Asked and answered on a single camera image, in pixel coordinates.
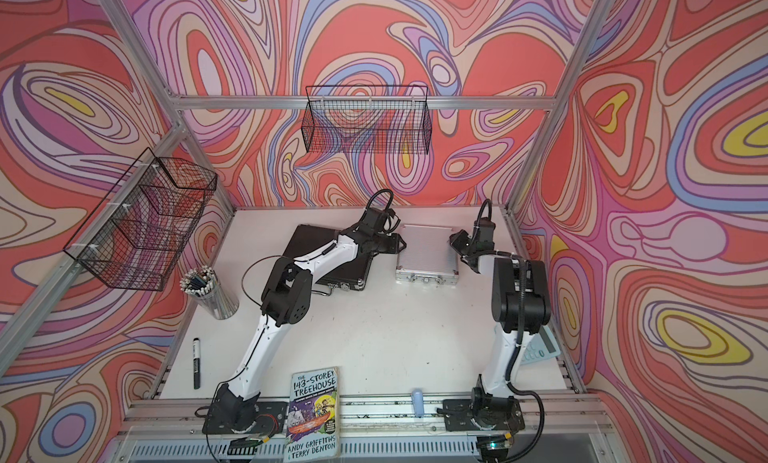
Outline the silver aluminium poker case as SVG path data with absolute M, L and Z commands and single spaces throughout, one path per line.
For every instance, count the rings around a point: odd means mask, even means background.
M 449 242 L 454 232 L 451 227 L 405 225 L 399 231 L 406 247 L 398 254 L 396 280 L 455 286 L 459 281 L 459 260 Z

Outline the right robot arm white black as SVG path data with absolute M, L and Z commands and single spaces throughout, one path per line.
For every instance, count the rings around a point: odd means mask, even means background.
M 493 398 L 522 396 L 516 378 L 524 353 L 552 314 L 546 265 L 499 251 L 491 239 L 471 238 L 465 230 L 452 234 L 449 245 L 472 271 L 492 277 L 494 343 L 477 386 Z

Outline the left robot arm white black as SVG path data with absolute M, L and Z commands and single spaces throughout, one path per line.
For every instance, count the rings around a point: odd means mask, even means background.
M 264 321 L 234 375 L 217 385 L 214 399 L 241 402 L 257 397 L 288 331 L 308 313 L 314 283 L 360 256 L 403 251 L 407 244 L 397 233 L 399 225 L 400 218 L 392 209 L 366 209 L 357 222 L 329 242 L 297 257 L 279 257 L 261 294 Z

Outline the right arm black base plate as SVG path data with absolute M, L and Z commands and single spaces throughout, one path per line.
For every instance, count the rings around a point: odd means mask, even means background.
M 444 399 L 436 409 L 449 432 L 505 431 L 516 434 L 525 429 L 519 401 L 513 396 L 497 397 L 489 393 L 479 376 L 470 396 Z

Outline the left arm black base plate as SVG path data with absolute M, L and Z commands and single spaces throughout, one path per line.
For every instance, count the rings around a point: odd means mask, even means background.
M 204 435 L 275 436 L 283 431 L 288 403 L 236 396 L 228 383 L 217 387 L 206 407 L 202 433 Z

